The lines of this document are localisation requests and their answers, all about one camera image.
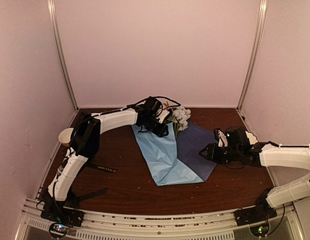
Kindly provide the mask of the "light blue flower stem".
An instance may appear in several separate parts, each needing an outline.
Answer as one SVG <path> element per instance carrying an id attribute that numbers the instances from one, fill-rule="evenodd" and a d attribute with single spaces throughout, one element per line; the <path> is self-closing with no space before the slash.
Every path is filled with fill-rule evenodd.
<path id="1" fill-rule="evenodd" d="M 184 106 L 178 106 L 173 111 L 173 123 L 175 138 L 178 137 L 179 132 L 188 128 L 188 120 L 191 117 L 191 110 L 186 109 Z"/>

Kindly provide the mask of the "blue wrapping paper sheet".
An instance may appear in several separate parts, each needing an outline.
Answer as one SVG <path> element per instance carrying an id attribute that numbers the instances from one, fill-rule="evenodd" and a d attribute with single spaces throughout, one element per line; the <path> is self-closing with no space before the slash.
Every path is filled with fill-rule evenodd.
<path id="1" fill-rule="evenodd" d="M 217 142 L 213 132 L 189 121 L 187 129 L 175 137 L 173 124 L 167 126 L 168 135 L 164 137 L 140 132 L 138 126 L 132 126 L 155 184 L 169 186 L 205 182 L 217 164 L 201 157 L 199 151 Z"/>

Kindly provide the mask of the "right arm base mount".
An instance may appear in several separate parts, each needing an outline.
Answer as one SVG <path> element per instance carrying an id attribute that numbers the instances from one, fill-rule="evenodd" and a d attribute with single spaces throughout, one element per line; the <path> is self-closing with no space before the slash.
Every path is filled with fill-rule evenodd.
<path id="1" fill-rule="evenodd" d="M 257 238 L 266 237 L 271 232 L 269 221 L 276 216 L 277 211 L 266 200 L 257 200 L 255 206 L 239 208 L 234 212 L 237 226 L 251 225 L 250 233 Z"/>

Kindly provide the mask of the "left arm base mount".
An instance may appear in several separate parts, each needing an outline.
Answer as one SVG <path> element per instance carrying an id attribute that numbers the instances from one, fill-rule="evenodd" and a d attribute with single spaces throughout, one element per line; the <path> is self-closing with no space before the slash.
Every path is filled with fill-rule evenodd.
<path id="1" fill-rule="evenodd" d="M 44 207 L 40 217 L 52 223 L 48 227 L 48 233 L 53 239 L 64 238 L 71 228 L 82 226 L 84 212 L 69 208 L 61 208 L 61 211 L 54 206 L 51 210 Z"/>

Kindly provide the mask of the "black ribbon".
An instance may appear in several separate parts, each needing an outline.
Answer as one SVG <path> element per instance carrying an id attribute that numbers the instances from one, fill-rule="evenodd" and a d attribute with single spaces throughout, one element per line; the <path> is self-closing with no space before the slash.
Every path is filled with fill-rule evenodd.
<path id="1" fill-rule="evenodd" d="M 95 197 L 99 197 L 107 192 L 107 187 L 104 186 L 103 177 L 105 174 L 115 174 L 118 170 L 102 165 L 86 162 L 76 174 L 74 182 L 71 184 L 67 197 L 65 200 L 65 206 L 77 209 L 80 207 L 80 203 Z M 77 195 L 73 191 L 73 184 L 77 187 L 82 187 L 79 191 L 82 195 Z"/>

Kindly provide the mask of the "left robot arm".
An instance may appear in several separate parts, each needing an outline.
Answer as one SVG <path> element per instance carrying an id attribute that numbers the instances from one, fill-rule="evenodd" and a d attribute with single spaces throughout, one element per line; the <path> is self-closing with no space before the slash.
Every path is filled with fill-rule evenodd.
<path id="1" fill-rule="evenodd" d="M 56 222 L 62 222 L 67 218 L 67 211 L 63 205 L 69 190 L 80 170 L 99 151 L 100 136 L 103 133 L 123 126 L 136 125 L 142 132 L 165 137 L 169 133 L 166 121 L 172 116 L 172 109 L 180 107 L 179 102 L 172 103 L 165 105 L 160 96 L 149 96 L 122 108 L 87 114 L 79 119 L 70 135 L 69 147 L 62 164 L 51 184 L 43 192 L 42 200 L 48 207 L 48 215 Z"/>

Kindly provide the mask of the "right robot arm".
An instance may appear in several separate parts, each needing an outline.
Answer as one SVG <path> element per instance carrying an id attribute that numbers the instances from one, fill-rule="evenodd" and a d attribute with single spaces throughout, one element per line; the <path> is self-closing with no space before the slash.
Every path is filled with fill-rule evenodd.
<path id="1" fill-rule="evenodd" d="M 263 220 L 280 205 L 310 197 L 310 143 L 283 145 L 272 141 L 258 141 L 257 137 L 242 126 L 231 126 L 213 131 L 216 142 L 209 143 L 199 155 L 218 165 L 239 162 L 251 167 L 288 167 L 308 170 L 308 174 L 266 190 L 251 210 L 254 220 Z"/>

